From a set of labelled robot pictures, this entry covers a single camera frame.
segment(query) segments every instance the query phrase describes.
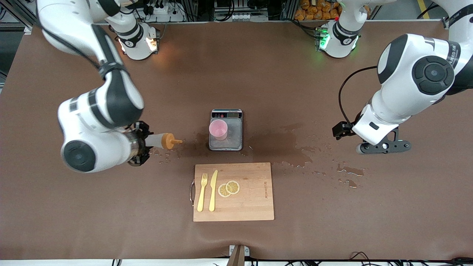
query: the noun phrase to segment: brown tabletop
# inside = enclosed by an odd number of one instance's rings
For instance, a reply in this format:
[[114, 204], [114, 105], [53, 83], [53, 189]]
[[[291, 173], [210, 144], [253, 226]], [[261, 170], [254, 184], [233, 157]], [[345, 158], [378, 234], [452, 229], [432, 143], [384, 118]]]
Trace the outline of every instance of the brown tabletop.
[[[332, 137], [342, 81], [404, 33], [447, 38], [440, 22], [371, 22], [350, 56], [333, 59], [290, 23], [170, 25], [158, 55], [122, 58], [145, 99], [142, 119], [185, 144], [139, 168], [79, 174], [61, 161], [56, 112], [102, 81], [34, 29], [0, 95], [0, 258], [220, 257], [231, 244], [261, 259], [473, 257], [472, 92], [401, 125], [406, 153], [361, 156], [360, 138]], [[379, 88], [373, 70], [353, 77], [349, 116]], [[213, 108], [244, 111], [241, 152], [206, 148]], [[195, 164], [266, 161], [275, 220], [193, 222]]]

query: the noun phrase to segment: wooden cutting board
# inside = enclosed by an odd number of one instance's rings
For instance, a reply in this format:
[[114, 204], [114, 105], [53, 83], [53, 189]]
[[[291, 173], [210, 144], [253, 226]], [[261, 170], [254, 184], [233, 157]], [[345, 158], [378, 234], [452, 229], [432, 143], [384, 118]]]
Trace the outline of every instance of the wooden cutting board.
[[[215, 211], [209, 211], [210, 181], [218, 170], [215, 188]], [[197, 211], [201, 192], [202, 174], [207, 173], [204, 191], [204, 209]], [[229, 197], [218, 193], [221, 184], [234, 180], [240, 191]], [[194, 222], [260, 221], [274, 220], [272, 202], [272, 178], [270, 163], [198, 164], [195, 166]]]

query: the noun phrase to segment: pink plastic cup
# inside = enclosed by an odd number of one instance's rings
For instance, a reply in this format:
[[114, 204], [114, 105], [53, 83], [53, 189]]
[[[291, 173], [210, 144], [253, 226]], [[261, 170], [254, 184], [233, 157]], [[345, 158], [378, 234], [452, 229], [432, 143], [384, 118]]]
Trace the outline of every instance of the pink plastic cup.
[[227, 138], [228, 125], [225, 121], [217, 119], [209, 125], [209, 132], [215, 139], [222, 141]]

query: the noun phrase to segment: lemon slice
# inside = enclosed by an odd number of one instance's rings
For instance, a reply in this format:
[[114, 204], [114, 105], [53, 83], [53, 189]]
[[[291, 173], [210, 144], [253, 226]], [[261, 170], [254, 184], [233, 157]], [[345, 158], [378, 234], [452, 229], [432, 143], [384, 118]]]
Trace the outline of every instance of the lemon slice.
[[231, 195], [231, 194], [227, 191], [226, 186], [227, 186], [226, 183], [224, 183], [224, 184], [222, 184], [222, 185], [219, 186], [219, 195], [222, 196], [222, 197], [224, 197], [224, 198], [230, 197], [230, 195]]
[[227, 182], [225, 189], [228, 193], [235, 195], [240, 191], [240, 184], [234, 180]]

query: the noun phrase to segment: digital kitchen scale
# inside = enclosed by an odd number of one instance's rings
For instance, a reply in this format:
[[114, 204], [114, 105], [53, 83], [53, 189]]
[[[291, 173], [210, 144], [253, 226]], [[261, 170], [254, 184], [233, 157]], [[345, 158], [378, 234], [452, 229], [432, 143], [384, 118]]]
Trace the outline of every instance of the digital kitchen scale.
[[210, 122], [221, 119], [228, 125], [227, 138], [219, 141], [209, 134], [212, 151], [239, 151], [243, 148], [243, 111], [240, 109], [213, 109]]

